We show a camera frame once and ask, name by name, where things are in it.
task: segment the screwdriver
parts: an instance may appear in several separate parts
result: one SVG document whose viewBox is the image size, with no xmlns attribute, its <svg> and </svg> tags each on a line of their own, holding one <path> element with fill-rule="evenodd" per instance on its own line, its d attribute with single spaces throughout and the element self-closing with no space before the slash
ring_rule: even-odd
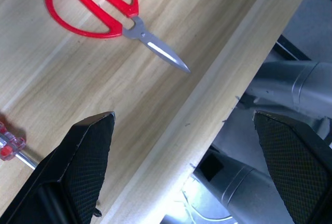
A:
<svg viewBox="0 0 332 224">
<path fill-rule="evenodd" d="M 34 170 L 38 163 L 22 150 L 25 145 L 25 139 L 22 137 L 15 137 L 12 133 L 8 132 L 5 125 L 0 122 L 0 158 L 3 161 L 17 157 Z"/>
</svg>

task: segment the wire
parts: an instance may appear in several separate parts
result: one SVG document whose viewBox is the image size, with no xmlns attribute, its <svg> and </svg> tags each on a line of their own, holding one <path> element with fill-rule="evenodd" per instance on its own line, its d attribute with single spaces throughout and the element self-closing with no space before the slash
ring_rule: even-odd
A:
<svg viewBox="0 0 332 224">
<path fill-rule="evenodd" d="M 187 198 L 187 196 L 186 196 L 186 194 L 184 193 L 184 191 L 183 190 L 181 190 L 181 192 L 182 192 L 182 194 L 183 194 L 183 196 L 184 196 L 184 198 L 185 198 L 185 200 L 186 200 L 186 203 L 188 204 L 188 206 L 199 216 L 199 217 L 201 217 L 203 220 L 207 220 L 207 221 L 211 221 L 211 222 L 218 222 L 218 221 L 225 221 L 225 220 L 230 220 L 231 218 L 233 218 L 233 216 L 227 216 L 227 217 L 224 217 L 224 218 L 221 218 L 221 219 L 211 219 L 211 218 L 206 218 L 206 217 L 204 217 L 204 216 L 202 216 L 201 215 L 201 213 L 200 212 L 198 212 L 197 211 L 197 209 L 195 209 L 190 203 L 189 203 L 189 201 L 188 201 L 188 198 Z M 191 218 L 191 220 L 194 222 L 194 224 L 195 224 L 195 221 L 193 220 L 193 217 L 192 217 L 192 215 L 190 214 L 190 218 Z"/>
</svg>

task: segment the red scissor handle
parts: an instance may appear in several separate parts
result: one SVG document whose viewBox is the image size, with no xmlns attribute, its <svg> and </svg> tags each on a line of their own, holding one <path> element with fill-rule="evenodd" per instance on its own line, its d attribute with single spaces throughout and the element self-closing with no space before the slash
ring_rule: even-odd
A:
<svg viewBox="0 0 332 224">
<path fill-rule="evenodd" d="M 100 8 L 92 0 L 80 0 L 96 17 L 98 17 L 108 28 L 109 31 L 106 33 L 95 33 L 89 31 L 83 31 L 75 28 L 65 22 L 58 13 L 56 12 L 53 4 L 53 0 L 45 0 L 46 7 L 50 12 L 51 16 L 64 28 L 72 31 L 76 34 L 95 38 L 111 38 L 120 36 L 122 34 L 122 24 L 110 16 L 106 11 Z M 139 14 L 139 0 L 132 0 L 131 4 L 127 4 L 123 0 L 107 0 L 110 4 L 114 5 L 120 10 L 126 17 L 131 18 Z"/>
</svg>

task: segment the scissors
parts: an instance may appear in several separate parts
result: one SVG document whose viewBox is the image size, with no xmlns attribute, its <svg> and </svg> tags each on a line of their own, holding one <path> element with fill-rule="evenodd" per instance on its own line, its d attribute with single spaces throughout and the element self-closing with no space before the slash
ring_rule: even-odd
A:
<svg viewBox="0 0 332 224">
<path fill-rule="evenodd" d="M 110 4 L 115 6 L 127 18 L 134 22 L 131 29 L 126 29 L 122 24 L 99 7 L 92 0 L 80 0 L 97 18 L 99 18 L 108 28 L 109 31 L 105 33 L 95 33 L 80 30 L 65 22 L 55 10 L 53 0 L 45 0 L 46 7 L 51 16 L 64 28 L 74 32 L 78 35 L 94 37 L 94 38 L 113 38 L 124 35 L 130 39 L 139 39 L 152 52 L 157 54 L 163 60 L 178 67 L 179 69 L 190 73 L 186 64 L 177 56 L 177 54 L 163 41 L 158 39 L 155 35 L 145 29 L 143 20 L 139 15 L 139 0 L 132 0 L 131 4 L 127 4 L 123 0 L 107 0 Z"/>
</svg>

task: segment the wooden table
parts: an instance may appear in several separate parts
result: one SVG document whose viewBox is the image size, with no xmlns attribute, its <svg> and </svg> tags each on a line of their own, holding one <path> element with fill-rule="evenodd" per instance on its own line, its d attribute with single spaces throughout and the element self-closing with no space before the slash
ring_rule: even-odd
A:
<svg viewBox="0 0 332 224">
<path fill-rule="evenodd" d="M 44 0 L 0 0 L 2 120 L 40 161 L 75 122 L 114 110 L 104 218 L 92 223 L 159 223 L 300 2 L 140 0 L 147 28 L 185 61 L 186 74 L 139 41 L 68 32 Z M 78 0 L 56 6 L 70 23 L 103 30 Z M 18 159 L 0 162 L 1 213 L 31 172 Z"/>
</svg>

